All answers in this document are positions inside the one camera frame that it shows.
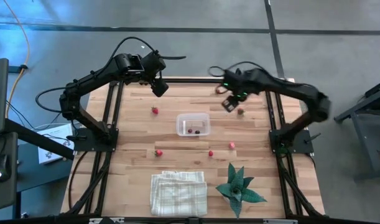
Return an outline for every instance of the succulent plant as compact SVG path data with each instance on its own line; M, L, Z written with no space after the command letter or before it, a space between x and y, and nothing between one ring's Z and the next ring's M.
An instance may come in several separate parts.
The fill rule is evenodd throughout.
M266 202L262 196L248 189L252 180L253 177L244 178L244 167L235 172L234 166L230 163L228 165L227 184L221 184L216 187L224 197L229 199L229 205L237 218L239 218L239 214L241 213L242 201L251 203Z

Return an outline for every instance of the plastic food container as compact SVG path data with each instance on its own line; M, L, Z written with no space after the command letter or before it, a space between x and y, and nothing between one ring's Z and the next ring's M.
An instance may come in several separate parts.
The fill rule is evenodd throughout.
M206 113L179 114L176 119L176 132L179 136L206 136L210 134L210 119Z

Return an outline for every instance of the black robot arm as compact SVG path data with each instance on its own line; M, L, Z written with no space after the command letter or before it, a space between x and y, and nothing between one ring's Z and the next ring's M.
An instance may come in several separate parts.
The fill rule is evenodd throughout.
M91 71L89 75L68 83L60 96L60 106L64 118L77 120L93 132L95 137L104 142L111 140L107 124L95 120L80 105L80 98L91 91L112 81L123 81L125 84L139 82L150 85L152 92L161 97L169 88L162 77L156 78L158 72L166 67L158 51L152 51L142 58L139 55L118 54L102 69ZM73 140L86 138L75 136Z
M233 111L239 102L245 101L249 94L259 94L261 91L272 91L305 102L308 111L277 130L279 142L285 145L291 145L295 135L312 122L322 122L329 116L330 100L314 86L274 78L263 68L244 72L239 69L236 72L224 70L223 76L221 86L232 92L222 102L228 112Z

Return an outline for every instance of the white towel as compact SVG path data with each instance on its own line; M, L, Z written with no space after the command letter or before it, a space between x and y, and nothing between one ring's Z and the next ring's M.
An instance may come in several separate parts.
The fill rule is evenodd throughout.
M203 172L163 172L152 175L151 214L189 217L207 214L207 186Z

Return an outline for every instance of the wooden table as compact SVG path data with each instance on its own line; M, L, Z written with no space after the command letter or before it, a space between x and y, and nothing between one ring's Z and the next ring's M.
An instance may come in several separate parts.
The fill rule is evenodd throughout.
M118 120L118 145L111 160L102 215L151 217L151 174L160 174L163 170L199 170L205 173L208 184L208 215L205 217L234 218L229 204L215 189L227 181L228 163L231 162L235 168L245 166L245 176L255 177L249 188L267 200L266 203L245 202L241 218L284 218L277 162L271 153L267 134L271 127L265 94L250 96L241 105L245 110L244 116L238 116L223 109L220 103L226 94L214 94L215 86L169 83L169 90L161 98L155 97L149 86L131 84L124 87ZM90 94L87 112L97 120L102 120L107 91L106 85ZM276 107L274 94L272 99ZM301 114L296 99L282 96L282 105L287 122ZM158 115L151 113L153 106L159 108ZM182 113L208 113L211 134L194 138L178 136L176 116ZM235 142L235 150L228 148L230 141ZM155 157L156 149L163 150L162 157ZM208 157L209 150L214 152L213 157ZM72 187L73 203L89 184L94 156L89 152L78 167ZM324 213L310 158L295 154L294 164L300 189L310 203ZM66 191L62 212L68 210L67 195ZM291 190L289 197L295 212ZM93 210L96 199L93 199Z

